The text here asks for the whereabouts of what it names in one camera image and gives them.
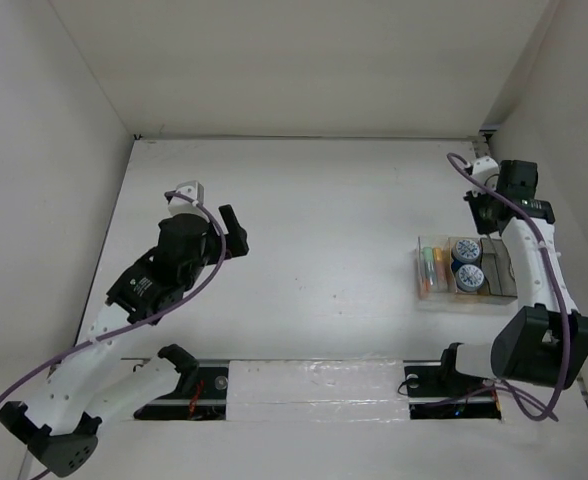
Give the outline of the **blue white round jar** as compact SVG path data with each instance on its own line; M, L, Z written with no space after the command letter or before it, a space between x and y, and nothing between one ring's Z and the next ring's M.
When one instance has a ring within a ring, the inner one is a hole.
M482 256L482 247L478 240L472 238L460 238L454 241L450 252L455 262L461 264L474 264L477 263Z
M476 293L485 283L483 270L474 264L463 264L454 273L457 289L464 293Z

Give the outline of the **pink highlighter yellow cap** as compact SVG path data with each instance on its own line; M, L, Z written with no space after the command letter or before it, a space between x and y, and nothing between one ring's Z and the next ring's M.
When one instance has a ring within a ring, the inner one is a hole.
M433 248L432 253L434 258L434 269L437 277L438 291L445 292L448 289L448 283L443 250L441 248Z

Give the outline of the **orange highlighter grey cap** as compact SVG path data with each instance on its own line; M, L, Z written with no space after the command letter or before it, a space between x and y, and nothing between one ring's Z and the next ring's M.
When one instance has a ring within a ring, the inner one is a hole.
M419 282L419 290L420 294L424 296L429 292L429 281L426 277L425 271L425 260L423 255L420 254L417 259L417 275L418 275L418 282Z

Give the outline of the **green highlighter clear cap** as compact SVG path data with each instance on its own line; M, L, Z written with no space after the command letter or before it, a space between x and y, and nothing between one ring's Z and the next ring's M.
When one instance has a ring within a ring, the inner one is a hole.
M437 282L433 249L431 247L424 247L421 251L425 260L426 277L429 285L435 285Z

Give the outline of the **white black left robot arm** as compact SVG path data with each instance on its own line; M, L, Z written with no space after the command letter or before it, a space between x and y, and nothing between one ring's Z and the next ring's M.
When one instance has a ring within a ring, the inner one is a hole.
M104 379L123 354L160 320L185 305L214 277L224 261L248 254L247 232L230 205L218 218L197 200L183 199L159 224L157 244L125 270L84 340L52 359L46 384L22 401L6 400L0 423L23 443L46 473L65 478L95 452L100 433L166 394L197 388L199 362L170 344L128 377L108 388Z

